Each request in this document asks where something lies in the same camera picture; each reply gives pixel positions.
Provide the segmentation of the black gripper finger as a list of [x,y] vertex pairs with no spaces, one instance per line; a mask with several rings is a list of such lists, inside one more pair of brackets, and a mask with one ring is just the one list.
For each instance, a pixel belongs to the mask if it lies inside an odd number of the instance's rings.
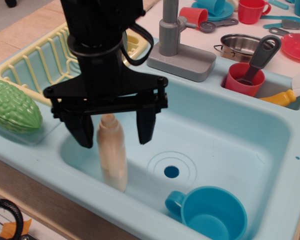
[[93,147],[94,126],[89,115],[66,115],[63,121],[80,146],[88,149]]
[[136,112],[136,123],[138,130],[139,143],[144,145],[152,140],[155,123],[156,111],[154,108],[138,110]]

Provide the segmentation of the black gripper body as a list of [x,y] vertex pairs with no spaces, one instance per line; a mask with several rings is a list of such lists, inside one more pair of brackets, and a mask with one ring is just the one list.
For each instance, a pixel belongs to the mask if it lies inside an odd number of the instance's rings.
[[98,51],[71,47],[81,73],[43,91],[52,113],[62,122],[87,122],[92,115],[136,112],[141,122],[152,122],[168,107],[165,77],[129,69],[121,47]]

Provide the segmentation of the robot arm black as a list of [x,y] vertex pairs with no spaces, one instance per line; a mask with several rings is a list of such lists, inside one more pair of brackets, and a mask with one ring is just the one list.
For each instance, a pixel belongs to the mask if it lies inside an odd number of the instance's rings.
[[93,146],[93,115],[136,112],[141,144],[153,136],[156,114],[168,106],[167,78],[129,69],[123,34],[131,29],[150,45],[151,34],[136,23],[145,15],[140,0],[64,0],[61,3],[80,75],[47,87],[43,94],[52,114],[76,141]]

